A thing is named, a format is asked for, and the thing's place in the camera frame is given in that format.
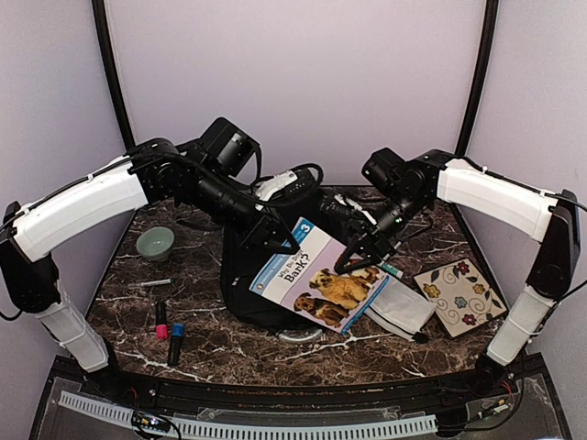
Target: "black frame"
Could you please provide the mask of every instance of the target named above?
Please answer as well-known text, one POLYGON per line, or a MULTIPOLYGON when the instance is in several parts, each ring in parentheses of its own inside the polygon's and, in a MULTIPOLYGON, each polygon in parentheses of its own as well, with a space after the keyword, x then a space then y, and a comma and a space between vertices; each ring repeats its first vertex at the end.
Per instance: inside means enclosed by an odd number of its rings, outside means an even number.
POLYGON ((465 110, 465 116, 463 117, 460 128, 459 140, 457 141, 457 147, 455 147, 455 154, 457 156, 462 157, 467 154, 467 148, 471 140, 471 133, 475 125, 483 86, 485 84, 485 76, 487 75, 487 67, 489 66, 489 57, 492 52, 493 33, 495 31, 495 23, 497 22, 498 6, 499 0, 487 0, 485 4, 485 18, 483 19, 483 29, 481 32, 481 42, 479 43, 479 53, 477 54, 477 63, 475 64, 475 73, 473 74, 467 109, 465 110))
MULTIPOLYGON (((553 403, 563 438, 570 438, 570 429, 560 406, 552 378, 541 354, 524 359, 524 371, 520 358, 510 365, 516 380, 522 376, 542 374, 548 395, 553 403)), ((174 413, 198 414, 203 408, 257 411, 257 412, 333 412, 360 409, 389 408, 400 406, 403 414, 424 411, 435 414, 443 424, 459 423, 466 417, 465 403, 477 400, 472 394, 439 392, 439 387, 462 388, 471 376, 470 371, 439 377, 376 383, 372 385, 349 385, 341 387, 251 387, 199 383, 176 379, 153 378, 136 373, 127 373, 128 380, 140 395, 141 408, 152 409, 167 416, 174 413), (151 397, 150 390, 155 390, 151 397)), ((75 360, 55 358, 49 378, 45 383, 39 407, 30 432, 29 440, 39 433, 42 416, 55 378, 64 378, 82 384, 82 392, 101 397, 96 390, 83 381, 83 371, 75 360)), ((489 395, 503 394, 498 385, 489 395)))
POLYGON ((108 18, 106 16, 104 0, 92 0, 92 8, 94 9, 95 31, 98 36, 102 63, 104 64, 104 72, 106 81, 108 82, 108 89, 110 90, 112 105, 116 113, 116 120, 118 121, 118 128, 120 129, 120 135, 125 143, 125 147, 131 149, 135 147, 136 142, 132 133, 132 127, 130 126, 130 120, 128 119, 127 107, 122 94, 118 71, 116 70, 116 61, 112 49, 110 31, 108 30, 108 18))

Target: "white cloth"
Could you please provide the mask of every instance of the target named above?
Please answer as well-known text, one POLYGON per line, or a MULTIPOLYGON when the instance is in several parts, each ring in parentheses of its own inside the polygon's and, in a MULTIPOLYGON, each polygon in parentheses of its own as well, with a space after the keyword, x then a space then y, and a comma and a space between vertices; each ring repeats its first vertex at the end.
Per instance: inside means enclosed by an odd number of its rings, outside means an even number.
POLYGON ((437 306, 391 277, 365 314, 385 330, 412 341, 437 306))

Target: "white pen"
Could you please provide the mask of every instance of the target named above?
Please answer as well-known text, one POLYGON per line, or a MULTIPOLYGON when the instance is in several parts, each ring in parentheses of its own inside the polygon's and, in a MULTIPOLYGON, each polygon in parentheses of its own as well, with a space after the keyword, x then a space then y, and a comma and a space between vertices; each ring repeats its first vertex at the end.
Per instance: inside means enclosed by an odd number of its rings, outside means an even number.
POLYGON ((129 289, 139 289, 141 287, 164 286, 165 284, 173 284, 173 278, 166 280, 145 281, 145 282, 131 282, 128 285, 129 289))

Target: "floral coaster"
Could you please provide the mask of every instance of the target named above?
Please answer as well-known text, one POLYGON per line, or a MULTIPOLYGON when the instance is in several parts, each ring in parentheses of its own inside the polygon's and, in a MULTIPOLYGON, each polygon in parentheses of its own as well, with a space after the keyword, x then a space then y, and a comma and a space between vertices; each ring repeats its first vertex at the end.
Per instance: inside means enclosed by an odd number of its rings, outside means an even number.
POLYGON ((426 298, 437 305, 437 315, 455 337, 504 314, 502 300, 466 258, 414 277, 426 298))

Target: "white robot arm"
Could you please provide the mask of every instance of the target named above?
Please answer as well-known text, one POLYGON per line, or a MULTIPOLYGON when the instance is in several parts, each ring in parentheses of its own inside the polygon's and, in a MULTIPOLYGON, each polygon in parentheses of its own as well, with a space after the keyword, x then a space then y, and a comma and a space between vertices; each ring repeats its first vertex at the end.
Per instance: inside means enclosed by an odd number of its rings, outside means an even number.
POLYGON ((542 244, 522 293, 477 363, 475 389, 489 390, 569 291, 581 251, 576 197, 512 181, 439 150, 404 161, 384 148, 371 155, 362 174, 386 196, 382 207, 365 215, 333 199, 322 205, 348 218, 353 232, 335 267, 339 273, 394 254, 398 233, 437 198, 495 217, 542 244), (364 260, 349 264, 353 254, 364 260))
POLYGON ((109 218, 173 197, 202 209, 220 225, 233 226, 244 248, 294 253, 299 247, 273 208, 317 189, 321 170, 312 165, 318 170, 315 180, 306 167, 296 167, 265 180, 250 194, 229 176, 236 176, 258 148, 218 118, 195 141, 175 147, 153 139, 35 203, 12 203, 0 226, 0 269, 12 303, 38 318, 103 394, 121 395, 127 385, 114 351, 71 303, 50 252, 109 218), (281 190, 287 200, 275 202, 272 197, 281 190))

